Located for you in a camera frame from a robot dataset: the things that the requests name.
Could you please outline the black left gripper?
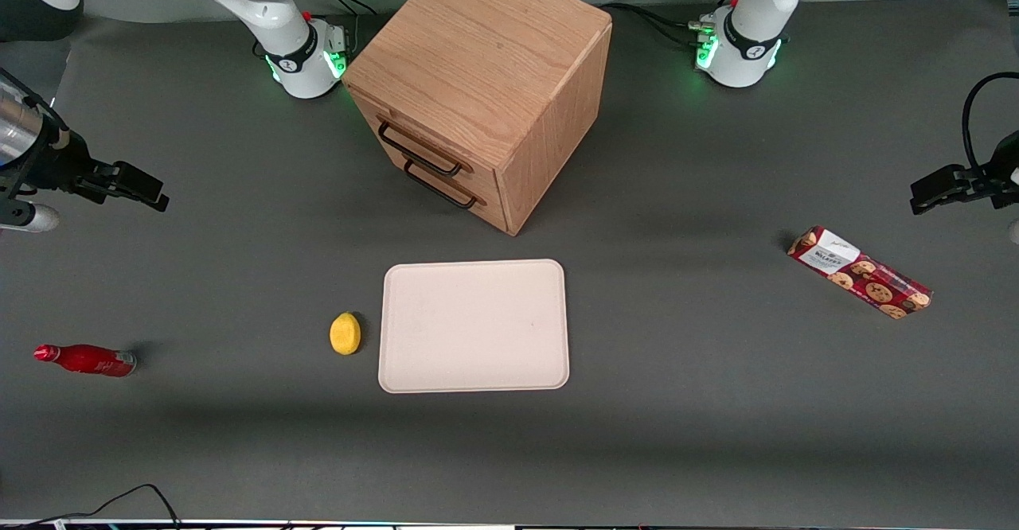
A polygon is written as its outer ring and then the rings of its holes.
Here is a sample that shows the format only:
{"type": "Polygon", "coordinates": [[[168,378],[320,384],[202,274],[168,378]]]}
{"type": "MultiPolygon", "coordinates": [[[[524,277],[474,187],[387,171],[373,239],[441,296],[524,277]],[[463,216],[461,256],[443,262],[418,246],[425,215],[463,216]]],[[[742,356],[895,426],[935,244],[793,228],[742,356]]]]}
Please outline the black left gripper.
{"type": "Polygon", "coordinates": [[[1018,131],[998,142],[990,160],[979,164],[973,150],[971,134],[966,131],[965,166],[950,164],[940,167],[922,178],[922,183],[910,186],[910,207],[913,215],[922,215],[938,206],[990,199],[994,207],[1008,207],[1018,201],[1018,131]]]}

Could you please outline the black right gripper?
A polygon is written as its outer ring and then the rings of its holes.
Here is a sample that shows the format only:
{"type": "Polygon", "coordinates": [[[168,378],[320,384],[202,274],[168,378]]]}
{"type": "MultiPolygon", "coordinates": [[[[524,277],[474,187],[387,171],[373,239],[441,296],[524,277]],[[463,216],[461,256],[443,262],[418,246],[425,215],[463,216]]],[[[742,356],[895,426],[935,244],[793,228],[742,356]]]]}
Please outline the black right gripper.
{"type": "Polygon", "coordinates": [[[127,199],[160,213],[170,201],[162,181],[127,162],[95,160],[79,134],[61,130],[48,116],[41,117],[41,131],[30,150],[30,189],[62,190],[98,205],[127,199]]]}

